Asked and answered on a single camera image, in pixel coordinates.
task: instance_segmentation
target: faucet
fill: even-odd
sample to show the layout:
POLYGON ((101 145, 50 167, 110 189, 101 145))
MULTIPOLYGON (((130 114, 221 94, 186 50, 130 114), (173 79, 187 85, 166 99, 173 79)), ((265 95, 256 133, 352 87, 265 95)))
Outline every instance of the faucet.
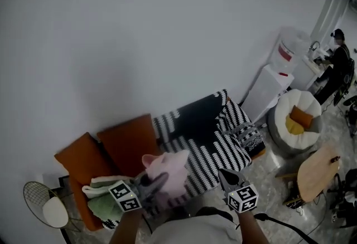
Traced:
POLYGON ((315 44, 319 44, 319 46, 318 47, 320 47, 321 45, 320 45, 320 42, 319 41, 313 41, 313 43, 310 45, 310 48, 309 48, 309 50, 311 50, 311 51, 314 51, 314 50, 316 50, 318 47, 316 47, 316 48, 314 48, 314 46, 315 46, 315 44))

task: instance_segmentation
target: cable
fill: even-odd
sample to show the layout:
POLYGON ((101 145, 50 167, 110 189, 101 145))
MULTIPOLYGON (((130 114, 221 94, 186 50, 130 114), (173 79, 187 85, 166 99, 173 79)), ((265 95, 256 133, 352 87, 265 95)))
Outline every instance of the cable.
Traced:
POLYGON ((143 217, 144 221, 146 222, 146 225, 147 225, 147 227, 149 228, 150 233, 152 234, 152 229, 151 229, 151 227, 150 227, 150 225, 149 225, 148 221, 146 220, 146 218, 145 218, 145 216, 144 216, 144 215, 142 215, 142 217, 143 217))
POLYGON ((260 221, 269 220, 269 221, 275 222, 277 224, 289 227, 291 230, 294 230, 297 234, 299 234, 301 236, 301 238, 303 238, 307 243, 309 243, 309 244, 318 244, 314 239, 312 239, 311 237, 309 237, 308 235, 303 233, 299 228, 297 228, 297 227, 295 227, 293 225, 290 225, 288 223, 281 222, 281 221, 279 221, 279 220, 277 220, 275 218, 272 218, 272 217, 266 215, 265 213, 257 213, 257 214, 254 215, 254 218, 257 219, 257 220, 260 220, 260 221))
POLYGON ((313 229, 311 230, 307 235, 310 235, 313 231, 315 231, 316 229, 318 229, 318 227, 322 224, 322 222, 325 220, 326 214, 327 214, 327 198, 324 192, 322 192, 322 194, 325 197, 325 214, 324 217, 322 218, 322 220, 320 221, 320 223, 313 229))
POLYGON ((353 240, 356 236, 357 236, 357 230, 355 230, 355 231, 352 232, 350 241, 353 240))
POLYGON ((317 202, 315 202, 315 200, 313 200, 313 203, 314 203, 315 205, 318 205, 319 202, 320 202, 320 198, 321 198, 321 194, 319 194, 319 199, 317 200, 317 202))
POLYGON ((334 101, 334 100, 332 99, 331 102, 330 102, 330 104, 325 108, 325 110, 321 113, 321 115, 324 114, 324 112, 325 112, 325 111, 327 110, 327 108, 332 104, 333 101, 334 101))
POLYGON ((342 109, 339 107, 339 106, 337 106, 338 108, 339 108, 339 110, 340 110, 340 115, 342 116, 342 117, 344 117, 344 112, 342 111, 342 109))

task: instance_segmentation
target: marble floor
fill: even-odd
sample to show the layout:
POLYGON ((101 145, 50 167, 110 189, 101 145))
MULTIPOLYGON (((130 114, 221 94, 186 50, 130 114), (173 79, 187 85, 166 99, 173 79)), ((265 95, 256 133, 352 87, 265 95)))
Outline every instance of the marble floor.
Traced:
MULTIPOLYGON (((330 101, 331 99, 325 102, 323 109, 325 109, 330 101)), ((349 135, 345 119, 340 112, 340 109, 344 112, 347 108, 341 104, 339 108, 330 105, 323 113, 324 130, 317 144, 311 150, 316 150, 325 143, 330 143, 334 146, 341 156, 339 173, 344 178, 349 169, 357 168, 357 155, 355 154, 355 143, 349 135)), ((263 128, 260 131, 263 134, 267 147, 266 153, 254 160, 251 166, 242 171, 245 177, 251 183, 254 183, 260 195, 258 207, 253 213, 264 212, 273 218, 296 226, 305 233, 312 231, 323 220, 319 227, 310 234, 311 238, 321 244, 349 243, 353 229, 339 229, 340 222, 332 223, 331 212, 326 209, 326 200, 327 205, 329 205, 333 199, 333 195, 327 194, 327 189, 324 190, 326 198, 324 195, 321 195, 320 198, 317 197, 315 199, 315 203, 308 203, 301 210, 298 209, 297 211, 282 205, 282 202, 288 196, 288 189, 281 179, 275 178, 275 175, 283 166, 299 162, 298 159, 304 158, 304 156, 299 156, 293 160, 283 159, 278 155, 278 148, 273 142, 268 129, 263 128)), ((222 199, 223 193, 221 189, 216 188, 192 200, 187 205, 187 209, 191 214, 194 214, 202 206, 214 206, 220 210, 229 212, 222 199)), ((75 207, 71 196, 65 198, 65 203, 67 207, 75 207)), ((70 209, 70 213, 72 217, 79 218, 78 212, 75 209, 70 209)), ((231 214, 234 217, 235 223, 238 223, 237 216, 232 212, 231 214)), ((150 221, 151 227, 155 229, 166 217, 162 216, 161 219, 150 221)), ((80 227, 82 233, 67 232, 72 244, 104 244, 109 242, 112 235, 112 231, 102 229, 97 232, 90 232, 83 226, 83 223, 76 222, 75 224, 80 227)), ((301 241, 302 239, 297 233, 287 227, 270 221, 259 222, 259 224, 270 243, 305 243, 305 241, 301 241)), ((150 237, 149 235, 149 230, 142 221, 137 235, 137 243, 146 243, 150 237)))

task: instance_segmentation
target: white wall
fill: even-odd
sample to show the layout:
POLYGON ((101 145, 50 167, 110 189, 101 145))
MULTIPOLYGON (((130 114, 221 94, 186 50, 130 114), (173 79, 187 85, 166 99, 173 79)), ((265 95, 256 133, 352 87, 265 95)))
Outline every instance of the white wall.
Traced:
POLYGON ((0 235, 62 243, 22 186, 60 173, 82 133, 227 88, 240 101, 279 27, 310 33, 325 0, 1 0, 0 235))
POLYGON ((354 49, 357 49, 357 12, 353 11, 348 6, 339 28, 344 32, 346 45, 350 50, 351 58, 357 62, 357 54, 354 53, 354 49))

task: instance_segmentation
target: human arm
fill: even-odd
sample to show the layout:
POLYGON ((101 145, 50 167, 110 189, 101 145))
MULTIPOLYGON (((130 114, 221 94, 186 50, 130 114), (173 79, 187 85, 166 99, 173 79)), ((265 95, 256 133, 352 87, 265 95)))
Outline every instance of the human arm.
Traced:
POLYGON ((115 229, 109 244, 135 244, 136 233, 139 229, 142 209, 124 213, 115 229))
POLYGON ((343 47, 338 47, 334 54, 327 58, 326 60, 330 61, 331 64, 338 68, 342 68, 345 66, 346 62, 349 60, 349 55, 347 51, 343 47))
POLYGON ((243 244, 269 244, 257 220, 250 211, 237 213, 243 244))
POLYGON ((331 65, 331 61, 329 60, 324 60, 324 61, 321 61, 320 64, 323 64, 323 65, 331 65))

